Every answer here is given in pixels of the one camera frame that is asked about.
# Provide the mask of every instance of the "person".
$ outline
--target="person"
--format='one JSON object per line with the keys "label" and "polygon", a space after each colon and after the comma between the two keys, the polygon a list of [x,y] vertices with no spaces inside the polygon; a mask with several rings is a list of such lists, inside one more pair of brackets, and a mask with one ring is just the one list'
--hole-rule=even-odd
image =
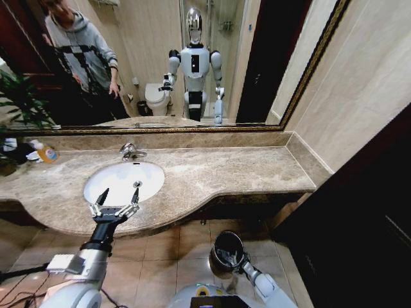
{"label": "person", "polygon": [[128,117],[121,101],[118,59],[106,41],[81,12],[71,9],[66,0],[41,0],[48,10],[44,35],[59,55],[64,69],[82,89],[82,98],[91,107],[89,124]]}

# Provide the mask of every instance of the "silver robot head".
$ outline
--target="silver robot head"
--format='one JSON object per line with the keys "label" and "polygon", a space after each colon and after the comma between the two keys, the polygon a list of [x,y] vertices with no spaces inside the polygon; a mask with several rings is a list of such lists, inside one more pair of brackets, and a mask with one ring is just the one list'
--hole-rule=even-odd
{"label": "silver robot head", "polygon": [[190,42],[194,45],[200,43],[202,19],[201,12],[198,8],[190,8],[187,13],[187,28],[190,36]]}

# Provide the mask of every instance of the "cable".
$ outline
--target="cable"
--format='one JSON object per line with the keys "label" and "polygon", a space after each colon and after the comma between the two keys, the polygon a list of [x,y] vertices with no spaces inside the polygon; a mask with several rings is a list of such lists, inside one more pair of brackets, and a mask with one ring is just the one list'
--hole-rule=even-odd
{"label": "cable", "polygon": [[107,299],[114,304],[114,308],[128,308],[126,305],[119,305],[119,304],[117,304],[117,303],[110,297],[110,295],[108,295],[107,292],[104,291],[103,289],[101,289],[101,292],[103,292],[104,295],[107,297]]}
{"label": "cable", "polygon": [[39,294],[39,295],[35,295],[35,296],[33,296],[32,294],[30,295],[30,296],[26,296],[26,297],[23,297],[23,298],[20,298],[19,300],[17,300],[17,301],[15,301],[14,303],[12,303],[10,306],[7,306],[7,308],[11,308],[11,307],[14,307],[14,306],[16,306],[16,305],[18,305],[19,303],[23,303],[24,301],[26,301],[26,300],[28,300],[28,299],[30,299],[30,298],[40,298],[40,297],[44,297],[46,295],[46,292],[44,292],[44,293],[41,293],[41,294]]}
{"label": "cable", "polygon": [[[27,276],[28,276],[28,275],[24,276],[24,277],[19,281],[18,284],[20,284],[20,282],[22,282],[22,280],[23,280],[24,278],[26,278]],[[10,307],[16,306],[17,304],[19,304],[19,303],[21,303],[21,302],[25,302],[25,301],[27,301],[25,307],[30,307],[33,302],[34,302],[34,306],[37,307],[36,298],[38,298],[38,297],[43,297],[43,296],[46,295],[46,293],[42,293],[42,294],[40,294],[40,295],[36,295],[36,293],[39,292],[39,290],[41,289],[42,286],[44,286],[44,284],[46,283],[46,281],[47,281],[47,279],[48,279],[49,277],[50,277],[50,274],[47,275],[46,279],[44,279],[44,281],[43,281],[43,282],[41,283],[41,285],[37,288],[37,290],[34,291],[34,293],[32,293],[32,292],[25,292],[25,291],[23,291],[23,292],[18,292],[18,293],[14,296],[14,298],[13,298],[12,300],[10,300],[8,303],[1,304],[0,307],[7,306],[7,308],[10,308]],[[6,296],[3,297],[3,299],[2,299],[0,302],[2,302],[2,301],[17,287],[18,284],[16,284],[16,285],[6,294]],[[16,302],[14,302],[14,301],[16,300],[16,298],[19,297],[19,295],[21,295],[21,294],[29,294],[29,296],[26,296],[26,297],[24,297],[24,298],[19,299],[19,300],[16,301]]]}
{"label": "cable", "polygon": [[25,275],[22,279],[20,279],[20,281],[19,281],[18,283],[16,283],[16,285],[13,286],[13,288],[12,288],[9,292],[7,292],[6,295],[3,296],[3,298],[0,300],[0,303],[1,303],[3,300],[5,300],[5,298],[6,298],[11,292],[13,292],[14,289],[15,289],[27,276],[28,276],[28,274]]}

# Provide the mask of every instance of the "gray hoodie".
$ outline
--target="gray hoodie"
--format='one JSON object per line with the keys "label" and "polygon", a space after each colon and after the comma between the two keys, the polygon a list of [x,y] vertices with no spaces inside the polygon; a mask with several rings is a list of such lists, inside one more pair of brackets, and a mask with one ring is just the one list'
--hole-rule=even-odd
{"label": "gray hoodie", "polygon": [[[74,23],[69,29],[65,29],[59,25],[52,15],[46,17],[45,23],[47,30],[55,47],[71,47],[75,51],[79,51],[77,48],[79,45],[94,46],[109,67],[118,68],[117,56],[108,47],[106,41],[86,17],[84,17],[79,11],[73,10]],[[106,66],[98,58],[98,56],[92,52],[83,52],[87,65],[90,67],[91,73],[95,77],[96,81],[109,91],[111,76],[107,74]],[[82,81],[82,89],[86,92],[89,91],[89,81],[87,73],[81,67],[79,61],[73,54],[64,53],[67,62],[70,66],[70,70],[73,74],[77,74]]]}

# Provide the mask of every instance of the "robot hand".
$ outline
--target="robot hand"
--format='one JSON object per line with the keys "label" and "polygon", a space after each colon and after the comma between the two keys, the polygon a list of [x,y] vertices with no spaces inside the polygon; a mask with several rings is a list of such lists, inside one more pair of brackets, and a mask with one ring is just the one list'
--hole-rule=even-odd
{"label": "robot hand", "polygon": [[175,77],[171,73],[165,74],[162,87],[159,87],[159,91],[172,91],[174,83]]}

